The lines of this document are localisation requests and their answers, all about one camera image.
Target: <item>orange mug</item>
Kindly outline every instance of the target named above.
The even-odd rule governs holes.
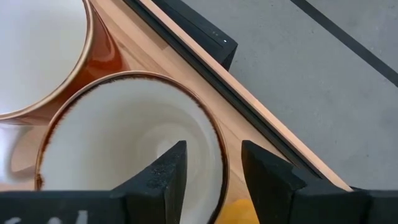
[[[11,170],[19,138],[46,125],[78,90],[128,70],[89,0],[14,0],[0,6],[0,182],[31,179]]]

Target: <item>yellow object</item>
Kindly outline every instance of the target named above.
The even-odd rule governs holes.
[[[251,200],[240,199],[224,206],[217,224],[259,224],[259,220]]]

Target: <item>wooden board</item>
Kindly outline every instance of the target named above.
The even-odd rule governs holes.
[[[317,168],[330,178],[333,183],[344,189],[347,185],[319,158],[314,155],[300,140],[298,140],[274,115],[272,115],[255,97],[253,97],[239,82],[237,82],[222,66],[215,62],[189,36],[179,29],[156,5],[150,0],[142,0],[173,30],[183,37],[189,46],[194,48],[201,57],[236,88],[243,97],[256,108],[284,135],[287,135],[295,146],[310,156],[310,161],[316,163]],[[128,8],[122,0],[93,0],[94,7],[104,20],[110,33],[120,46],[132,70],[146,70],[172,77],[195,92],[215,114],[224,138],[226,139],[230,180],[226,203],[239,198],[249,198],[244,181],[241,164],[241,141],[249,139],[275,155],[286,159],[261,133],[259,133],[245,118],[239,114],[214,88],[207,83],[171,46],[159,37],[133,10]],[[34,164],[37,148],[45,127],[38,127],[28,133],[18,145],[14,154],[13,169]],[[21,185],[0,185],[0,190],[33,189],[33,183]]]

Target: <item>ceramic mug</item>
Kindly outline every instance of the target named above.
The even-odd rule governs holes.
[[[187,141],[181,223],[215,221],[228,183],[226,144],[208,107],[183,85],[121,72],[73,95],[39,148],[36,190],[111,190]]]
[[[29,126],[47,124],[93,80],[128,69],[88,0],[3,1],[0,28],[0,182],[15,183],[34,176],[34,167],[10,167]]]

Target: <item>black frame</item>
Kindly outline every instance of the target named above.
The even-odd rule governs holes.
[[[295,166],[309,171],[316,177],[327,180],[296,147],[289,143],[273,125],[264,119],[255,108],[174,34],[156,15],[148,10],[140,0],[124,0],[124,2],[173,47],[213,88],[227,99],[264,137],[270,140]]]

